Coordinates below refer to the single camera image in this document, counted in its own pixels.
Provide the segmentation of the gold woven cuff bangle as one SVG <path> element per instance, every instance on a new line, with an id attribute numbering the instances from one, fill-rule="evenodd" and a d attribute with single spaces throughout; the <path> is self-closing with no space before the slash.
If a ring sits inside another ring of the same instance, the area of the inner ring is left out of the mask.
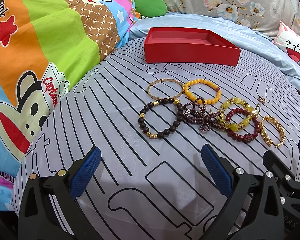
<path id="1" fill-rule="evenodd" d="M 281 123 L 272 116 L 264 116 L 260 123 L 260 135 L 268 146 L 281 147 L 286 134 Z"/>

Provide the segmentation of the small gold hoop earring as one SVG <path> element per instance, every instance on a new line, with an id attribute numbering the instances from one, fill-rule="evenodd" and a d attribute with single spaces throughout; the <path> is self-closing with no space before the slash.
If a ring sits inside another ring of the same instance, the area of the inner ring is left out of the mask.
<path id="1" fill-rule="evenodd" d="M 267 101 L 266 101 L 266 99 L 262 96 L 262 95 L 260 95 L 259 97 L 258 97 L 258 100 L 261 102 L 261 103 L 263 103 L 263 104 L 265 104 Z"/>

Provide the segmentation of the purple garnet bead strand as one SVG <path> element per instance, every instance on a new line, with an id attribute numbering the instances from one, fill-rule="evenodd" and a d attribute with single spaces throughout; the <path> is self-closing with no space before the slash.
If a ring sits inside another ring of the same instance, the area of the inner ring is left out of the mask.
<path id="1" fill-rule="evenodd" d="M 224 124 L 218 119 L 219 112 L 206 113 L 206 103 L 202 97 L 183 105 L 183 121 L 188 124 L 198 125 L 202 132 L 208 132 L 211 128 L 224 129 Z"/>

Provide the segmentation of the thin gold bangle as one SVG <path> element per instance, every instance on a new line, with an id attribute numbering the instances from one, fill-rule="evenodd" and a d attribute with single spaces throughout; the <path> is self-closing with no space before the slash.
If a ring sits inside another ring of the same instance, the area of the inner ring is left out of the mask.
<path id="1" fill-rule="evenodd" d="M 147 86 L 146 92 L 154 100 L 163 98 L 177 99 L 184 93 L 184 85 L 178 80 L 163 78 L 151 82 Z"/>

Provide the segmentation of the red shallow cardboard box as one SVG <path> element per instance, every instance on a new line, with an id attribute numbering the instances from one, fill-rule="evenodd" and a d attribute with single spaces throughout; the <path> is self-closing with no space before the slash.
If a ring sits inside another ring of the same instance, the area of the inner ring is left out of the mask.
<path id="1" fill-rule="evenodd" d="M 153 27 L 143 44 L 147 63 L 208 63 L 236 66 L 241 49 L 197 28 Z"/>

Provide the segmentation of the pink cartoon face cushion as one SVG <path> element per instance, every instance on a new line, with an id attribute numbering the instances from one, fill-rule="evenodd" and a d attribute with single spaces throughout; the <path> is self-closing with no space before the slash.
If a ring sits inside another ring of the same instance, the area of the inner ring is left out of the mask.
<path id="1" fill-rule="evenodd" d="M 273 39 L 273 44 L 300 66 L 300 36 L 283 21 L 280 21 L 279 31 Z"/>

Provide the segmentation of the grey striped bed cover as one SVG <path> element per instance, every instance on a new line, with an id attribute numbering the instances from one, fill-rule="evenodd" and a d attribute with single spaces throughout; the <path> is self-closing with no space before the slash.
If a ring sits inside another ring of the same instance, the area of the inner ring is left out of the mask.
<path id="1" fill-rule="evenodd" d="M 106 57 L 64 97 L 32 142 L 19 169 L 11 204 L 19 211 L 30 174 L 41 177 L 69 168 L 93 147 L 102 160 L 78 204 L 104 239 L 199 239 L 226 198 L 215 187 L 200 150 L 209 144 L 233 166 L 263 174 L 268 146 L 262 138 L 249 144 L 226 133 L 205 133 L 182 123 L 164 139 L 149 139 L 138 124 L 149 103 L 147 86 L 170 78 L 186 83 L 205 79 L 221 89 L 221 103 L 239 97 L 260 116 L 283 126 L 285 143 L 276 155 L 300 181 L 300 96 L 270 61 L 242 50 L 235 67 L 199 63 L 147 64 L 138 38 Z"/>

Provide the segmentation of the light blue pillow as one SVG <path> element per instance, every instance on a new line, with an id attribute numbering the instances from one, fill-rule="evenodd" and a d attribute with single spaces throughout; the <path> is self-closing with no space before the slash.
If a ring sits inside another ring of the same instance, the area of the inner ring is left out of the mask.
<path id="1" fill-rule="evenodd" d="M 300 66 L 275 46 L 266 35 L 223 18 L 169 12 L 164 16 L 137 20 L 131 27 L 129 40 L 146 37 L 152 27 L 207 29 L 222 36 L 239 48 L 255 53 L 273 63 L 300 91 Z"/>

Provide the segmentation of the colourful cartoon monkey quilt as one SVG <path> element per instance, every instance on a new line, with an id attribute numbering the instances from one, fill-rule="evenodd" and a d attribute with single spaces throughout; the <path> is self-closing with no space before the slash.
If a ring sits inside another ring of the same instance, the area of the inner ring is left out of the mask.
<path id="1" fill-rule="evenodd" d="M 0 211 L 50 113 L 134 22 L 134 0 L 1 0 Z"/>

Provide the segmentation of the green plush cushion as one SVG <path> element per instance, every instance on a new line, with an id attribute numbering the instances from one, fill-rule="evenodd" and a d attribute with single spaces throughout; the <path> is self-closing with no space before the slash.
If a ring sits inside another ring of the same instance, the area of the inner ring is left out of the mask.
<path id="1" fill-rule="evenodd" d="M 167 5 L 163 0 L 134 0 L 135 10 L 141 16 L 159 17 L 167 13 Z"/>

